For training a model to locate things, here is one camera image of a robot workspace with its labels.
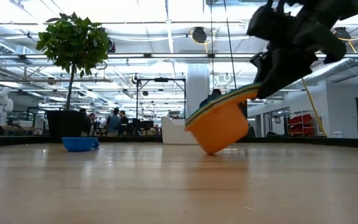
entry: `wooden floor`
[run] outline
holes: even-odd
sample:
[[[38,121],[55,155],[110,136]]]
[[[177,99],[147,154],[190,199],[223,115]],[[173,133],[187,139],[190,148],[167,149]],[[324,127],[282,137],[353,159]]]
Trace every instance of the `wooden floor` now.
[[[358,223],[358,149],[0,147],[0,223]]]

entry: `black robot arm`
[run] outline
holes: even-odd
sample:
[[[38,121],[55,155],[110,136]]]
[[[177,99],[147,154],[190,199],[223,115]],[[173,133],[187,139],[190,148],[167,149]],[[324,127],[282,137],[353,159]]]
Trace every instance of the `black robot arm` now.
[[[284,13],[284,5],[302,5],[296,16]],[[252,16],[247,34],[269,41],[266,52],[251,63],[258,68],[254,82],[261,82],[257,97],[264,99],[294,81],[309,75],[317,61],[315,52],[326,54],[324,63],[337,62],[346,46],[331,33],[338,20],[358,14],[358,0],[273,0]]]

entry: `orange bowl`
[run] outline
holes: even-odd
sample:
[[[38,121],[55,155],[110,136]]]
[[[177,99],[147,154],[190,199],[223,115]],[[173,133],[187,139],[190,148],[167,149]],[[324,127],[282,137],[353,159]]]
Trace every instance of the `orange bowl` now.
[[[214,154],[235,143],[248,133],[248,121],[238,103],[255,99],[259,85],[244,86],[211,101],[186,121],[199,146],[208,154]]]

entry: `black planter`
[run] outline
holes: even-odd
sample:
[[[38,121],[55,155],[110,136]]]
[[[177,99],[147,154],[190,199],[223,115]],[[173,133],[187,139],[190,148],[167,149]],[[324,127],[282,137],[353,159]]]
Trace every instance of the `black planter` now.
[[[86,114],[78,111],[47,111],[50,137],[60,142],[62,137],[80,137]]]

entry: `potted tree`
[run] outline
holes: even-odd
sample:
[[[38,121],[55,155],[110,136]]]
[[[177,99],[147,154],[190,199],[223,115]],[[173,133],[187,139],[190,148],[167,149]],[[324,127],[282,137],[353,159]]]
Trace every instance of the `potted tree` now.
[[[50,135],[53,138],[74,137],[81,134],[85,115],[70,110],[73,79],[92,75],[96,68],[108,58],[108,36],[101,23],[89,18],[81,19],[75,13],[60,14],[60,18],[49,19],[46,32],[39,33],[36,50],[41,50],[70,75],[65,111],[48,111]]]

